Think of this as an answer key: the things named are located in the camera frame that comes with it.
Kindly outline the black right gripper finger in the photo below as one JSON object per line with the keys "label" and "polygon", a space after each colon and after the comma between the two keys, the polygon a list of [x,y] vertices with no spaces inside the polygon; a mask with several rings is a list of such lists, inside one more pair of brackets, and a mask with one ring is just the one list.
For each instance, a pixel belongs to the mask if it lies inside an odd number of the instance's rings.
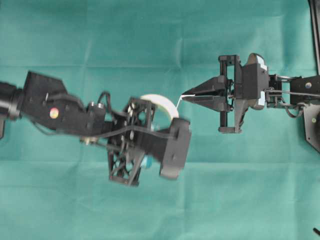
{"label": "black right gripper finger", "polygon": [[217,112],[228,112],[228,104],[224,96],[185,96],[182,99]]}
{"label": "black right gripper finger", "polygon": [[224,75],[219,75],[212,77],[209,80],[199,84],[184,92],[184,95],[204,95],[217,92],[220,90],[225,90],[227,85],[227,78]]}

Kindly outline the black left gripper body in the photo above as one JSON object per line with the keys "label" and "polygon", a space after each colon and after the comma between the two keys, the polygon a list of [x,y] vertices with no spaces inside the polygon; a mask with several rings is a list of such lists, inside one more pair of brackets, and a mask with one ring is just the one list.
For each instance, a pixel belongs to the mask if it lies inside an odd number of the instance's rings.
{"label": "black left gripper body", "polygon": [[[156,106],[151,101],[132,97],[121,112],[114,112],[112,130],[125,127],[143,127],[150,130],[155,110]],[[146,152],[135,143],[138,134],[139,132],[134,130],[127,130],[107,139],[109,180],[131,187],[139,185],[141,163]]]}

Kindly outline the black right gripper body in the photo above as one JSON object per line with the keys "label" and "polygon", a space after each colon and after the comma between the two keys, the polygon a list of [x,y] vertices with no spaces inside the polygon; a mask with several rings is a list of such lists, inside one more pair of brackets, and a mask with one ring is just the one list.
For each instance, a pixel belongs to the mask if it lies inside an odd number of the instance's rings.
{"label": "black right gripper body", "polygon": [[[220,63],[220,75],[226,78],[224,87],[224,103],[226,109],[220,113],[221,133],[240,133],[244,123],[244,117],[249,108],[249,94],[245,92],[249,77],[249,65],[241,65],[238,55],[221,55],[218,57]],[[233,80],[228,78],[228,67],[234,66]],[[228,113],[234,111],[234,126],[228,126]]]}

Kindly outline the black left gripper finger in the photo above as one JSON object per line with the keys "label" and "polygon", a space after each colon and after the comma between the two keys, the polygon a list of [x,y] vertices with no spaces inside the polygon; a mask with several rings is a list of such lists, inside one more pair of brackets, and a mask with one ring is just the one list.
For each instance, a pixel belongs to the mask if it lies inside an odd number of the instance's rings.
{"label": "black left gripper finger", "polygon": [[150,156],[144,156],[140,163],[140,167],[142,169],[149,169],[151,166],[152,166],[152,158]]}

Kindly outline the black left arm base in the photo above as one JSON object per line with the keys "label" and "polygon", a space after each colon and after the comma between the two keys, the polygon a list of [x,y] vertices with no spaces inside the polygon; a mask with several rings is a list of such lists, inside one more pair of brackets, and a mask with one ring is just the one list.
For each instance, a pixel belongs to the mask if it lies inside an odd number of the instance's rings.
{"label": "black left arm base", "polygon": [[3,117],[0,118],[0,140],[4,137],[5,133],[5,119]]}

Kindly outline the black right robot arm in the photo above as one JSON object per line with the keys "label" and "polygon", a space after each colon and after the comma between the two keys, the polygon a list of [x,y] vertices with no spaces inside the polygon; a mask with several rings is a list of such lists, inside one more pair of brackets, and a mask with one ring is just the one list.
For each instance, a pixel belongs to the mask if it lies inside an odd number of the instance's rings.
{"label": "black right robot arm", "polygon": [[264,58],[251,53],[245,65],[238,55],[218,58],[220,74],[195,86],[181,95],[181,99],[220,113],[219,132],[239,134],[248,109],[264,107],[297,110],[301,116],[311,104],[320,103],[320,77],[288,77],[269,74]]}

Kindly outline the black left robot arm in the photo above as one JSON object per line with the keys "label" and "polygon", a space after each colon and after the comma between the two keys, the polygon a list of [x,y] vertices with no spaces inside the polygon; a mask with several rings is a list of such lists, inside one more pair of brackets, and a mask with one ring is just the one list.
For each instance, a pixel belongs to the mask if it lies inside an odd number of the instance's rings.
{"label": "black left robot arm", "polygon": [[70,94],[63,81],[29,71],[22,88],[0,84],[0,123],[28,119],[45,135],[71,135],[86,145],[107,150],[109,179],[138,186],[146,151],[136,145],[136,137],[151,132],[155,105],[132,97],[122,111],[111,105],[103,91],[88,105]]}

